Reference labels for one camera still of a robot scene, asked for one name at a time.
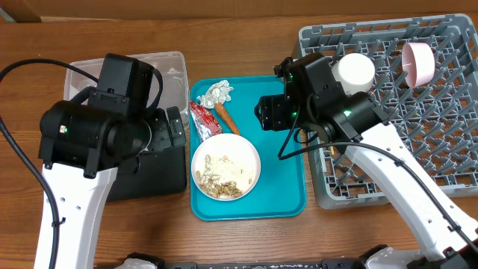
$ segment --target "white crumpled paper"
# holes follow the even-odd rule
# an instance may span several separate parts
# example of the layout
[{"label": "white crumpled paper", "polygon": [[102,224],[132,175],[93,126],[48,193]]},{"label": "white crumpled paper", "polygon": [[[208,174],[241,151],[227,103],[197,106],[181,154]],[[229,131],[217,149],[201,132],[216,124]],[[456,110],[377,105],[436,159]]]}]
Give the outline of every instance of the white crumpled paper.
[{"label": "white crumpled paper", "polygon": [[231,90],[234,90],[234,88],[229,86],[229,81],[219,81],[216,84],[212,84],[205,95],[197,96],[197,99],[201,106],[212,109],[218,102],[224,104],[225,101],[231,101],[231,96],[229,95]]}]

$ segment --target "transparent container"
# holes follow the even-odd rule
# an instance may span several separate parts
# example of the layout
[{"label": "transparent container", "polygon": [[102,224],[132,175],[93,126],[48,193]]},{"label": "transparent container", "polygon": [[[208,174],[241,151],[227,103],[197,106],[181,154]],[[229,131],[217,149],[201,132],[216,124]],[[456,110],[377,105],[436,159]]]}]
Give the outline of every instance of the transparent container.
[{"label": "transparent container", "polygon": [[[189,127],[189,84],[187,83],[184,55],[181,52],[160,52],[127,56],[151,64],[161,72],[164,87],[158,107],[166,110],[168,107],[177,106],[181,112],[184,130],[186,130]],[[104,58],[77,61],[71,63],[71,65],[98,78],[102,70],[103,60]],[[66,71],[63,99],[70,100],[87,86],[96,86],[96,82],[68,69]],[[158,90],[158,80],[153,77],[148,105],[151,105],[156,94],[158,94]]]}]

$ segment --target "teal tray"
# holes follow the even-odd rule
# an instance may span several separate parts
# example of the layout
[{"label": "teal tray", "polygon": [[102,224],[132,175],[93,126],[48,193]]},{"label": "teal tray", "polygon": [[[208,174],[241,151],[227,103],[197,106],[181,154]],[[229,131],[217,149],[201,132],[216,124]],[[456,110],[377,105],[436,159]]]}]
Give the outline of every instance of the teal tray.
[{"label": "teal tray", "polygon": [[[191,208],[202,220],[240,220],[268,217],[293,217],[302,212],[307,201],[305,174],[302,156],[298,155],[279,161],[277,153],[284,143],[288,131],[263,131],[254,115],[254,107],[264,95],[284,93],[284,85],[274,76],[241,78],[210,78],[198,81],[191,89],[191,100],[205,94],[206,90],[223,79],[227,79],[234,90],[232,100],[224,106],[236,122],[240,134],[249,140],[261,157],[261,175],[257,185],[245,197],[221,202],[204,195],[190,176]],[[225,133],[231,130],[212,110]],[[200,144],[197,130],[190,119],[190,159]],[[290,141],[284,153],[292,152],[300,145]]]}]

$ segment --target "gray dish rack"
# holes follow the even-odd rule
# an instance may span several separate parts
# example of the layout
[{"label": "gray dish rack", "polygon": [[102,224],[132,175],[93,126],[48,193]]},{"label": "gray dish rack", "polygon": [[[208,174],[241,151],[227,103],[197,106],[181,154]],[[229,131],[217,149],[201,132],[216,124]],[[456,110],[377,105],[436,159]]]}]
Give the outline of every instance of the gray dish rack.
[{"label": "gray dish rack", "polygon": [[[449,197],[478,195],[478,36],[463,14],[392,19],[300,30],[293,57],[321,52],[334,64],[349,53],[376,67],[371,90],[403,142]],[[405,84],[401,50],[428,43],[435,76],[414,89]],[[321,149],[308,154],[317,203],[327,209],[388,202],[347,157]]]}]

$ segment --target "snack wrapper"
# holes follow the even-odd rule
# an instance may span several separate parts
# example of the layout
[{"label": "snack wrapper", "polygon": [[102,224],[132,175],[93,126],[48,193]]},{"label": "snack wrapper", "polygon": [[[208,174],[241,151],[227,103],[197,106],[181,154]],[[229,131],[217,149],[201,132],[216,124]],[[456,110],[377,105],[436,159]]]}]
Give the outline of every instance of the snack wrapper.
[{"label": "snack wrapper", "polygon": [[189,101],[189,107],[201,143],[213,135],[223,133],[223,128],[207,108],[194,101]]}]

